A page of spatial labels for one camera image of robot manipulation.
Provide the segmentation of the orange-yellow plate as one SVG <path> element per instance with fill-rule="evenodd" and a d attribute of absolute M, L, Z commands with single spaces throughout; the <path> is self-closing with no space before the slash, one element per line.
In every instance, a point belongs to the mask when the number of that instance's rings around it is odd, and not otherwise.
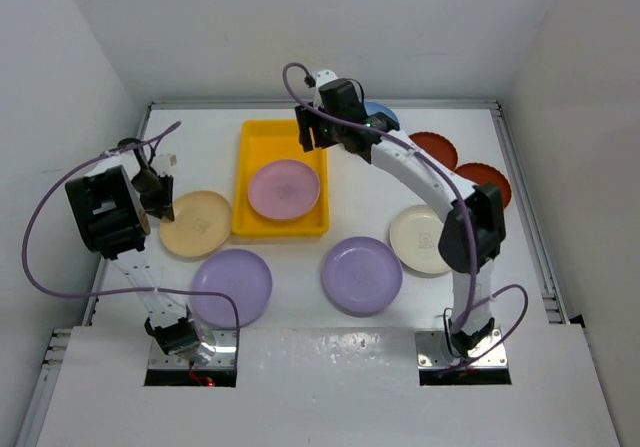
<path fill-rule="evenodd" d="M 172 254 L 200 258 L 221 247 L 231 234 L 232 207 L 221 194 L 198 190 L 173 203 L 174 220 L 163 219 L 159 237 Z"/>

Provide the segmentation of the blue plate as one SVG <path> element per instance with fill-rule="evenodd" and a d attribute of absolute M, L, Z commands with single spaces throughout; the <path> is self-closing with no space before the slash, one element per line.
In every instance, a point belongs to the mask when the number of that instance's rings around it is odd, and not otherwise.
<path fill-rule="evenodd" d="M 396 114 L 387 106 L 370 100 L 364 101 L 366 119 L 364 125 L 380 132 L 398 131 L 400 129 Z"/>

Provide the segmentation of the pink plate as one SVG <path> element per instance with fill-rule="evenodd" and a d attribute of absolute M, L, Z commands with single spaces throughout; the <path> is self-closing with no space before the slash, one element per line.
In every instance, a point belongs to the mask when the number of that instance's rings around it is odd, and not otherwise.
<path fill-rule="evenodd" d="M 251 178 L 247 197 L 253 210 L 269 220 L 303 217 L 320 196 L 320 179 L 304 162 L 282 159 L 261 167 Z"/>

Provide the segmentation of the purple plate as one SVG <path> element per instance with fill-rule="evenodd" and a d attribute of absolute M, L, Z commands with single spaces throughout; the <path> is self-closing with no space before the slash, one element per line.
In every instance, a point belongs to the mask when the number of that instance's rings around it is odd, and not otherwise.
<path fill-rule="evenodd" d="M 394 302 L 402 287 L 403 270 L 386 244 L 356 236 L 338 242 L 327 252 L 321 282 L 326 296 L 341 311 L 368 317 Z"/>
<path fill-rule="evenodd" d="M 196 271 L 191 290 L 191 305 L 196 316 L 218 328 L 235 328 L 232 305 L 221 293 L 230 297 L 237 308 L 239 325 L 257 320 L 266 311 L 273 288 L 271 271 L 257 254 L 245 249 L 229 249 L 215 253 Z"/>

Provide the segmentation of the red-brown plate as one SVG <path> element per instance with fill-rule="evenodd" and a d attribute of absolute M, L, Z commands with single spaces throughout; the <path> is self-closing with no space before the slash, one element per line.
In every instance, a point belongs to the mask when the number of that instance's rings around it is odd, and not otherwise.
<path fill-rule="evenodd" d="M 416 132 L 409 138 L 447 169 L 456 169 L 458 152 L 446 137 L 434 132 Z"/>
<path fill-rule="evenodd" d="M 501 194 L 502 206 L 506 208 L 512 199 L 512 189 L 507 177 L 498 169 L 485 163 L 471 162 L 458 166 L 455 173 L 478 185 L 491 183 Z"/>

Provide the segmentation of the cream white plate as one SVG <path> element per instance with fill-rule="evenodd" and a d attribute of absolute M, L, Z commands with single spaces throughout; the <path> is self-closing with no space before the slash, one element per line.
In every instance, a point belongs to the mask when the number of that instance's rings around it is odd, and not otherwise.
<path fill-rule="evenodd" d="M 399 260 L 413 271 L 441 275 L 450 271 L 438 250 L 444 224 L 427 205 L 399 212 L 389 226 L 389 242 Z"/>

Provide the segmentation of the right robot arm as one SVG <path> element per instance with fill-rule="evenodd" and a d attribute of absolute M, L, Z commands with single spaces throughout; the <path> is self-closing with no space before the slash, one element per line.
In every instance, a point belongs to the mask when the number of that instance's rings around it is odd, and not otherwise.
<path fill-rule="evenodd" d="M 435 160 L 411 141 L 392 117 L 367 113 L 354 83 L 306 77 L 311 102 L 295 108 L 304 151 L 342 146 L 408 187 L 443 224 L 438 251 L 450 267 L 454 305 L 449 343 L 461 357 L 489 336 L 495 320 L 488 306 L 493 261 L 506 237 L 501 192 L 476 184 Z"/>

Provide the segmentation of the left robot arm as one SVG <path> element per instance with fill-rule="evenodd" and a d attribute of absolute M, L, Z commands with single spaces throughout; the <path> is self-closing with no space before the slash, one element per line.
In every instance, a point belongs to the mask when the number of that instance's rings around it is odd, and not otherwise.
<path fill-rule="evenodd" d="M 197 366 L 213 358 L 215 350 L 202 339 L 185 298 L 160 290 L 160 271 L 149 261 L 146 238 L 151 220 L 173 223 L 173 166 L 171 154 L 156 155 L 126 138 L 82 177 L 65 183 L 80 236 L 91 252 L 111 261 L 125 276 L 145 307 L 145 331 L 161 351 Z"/>

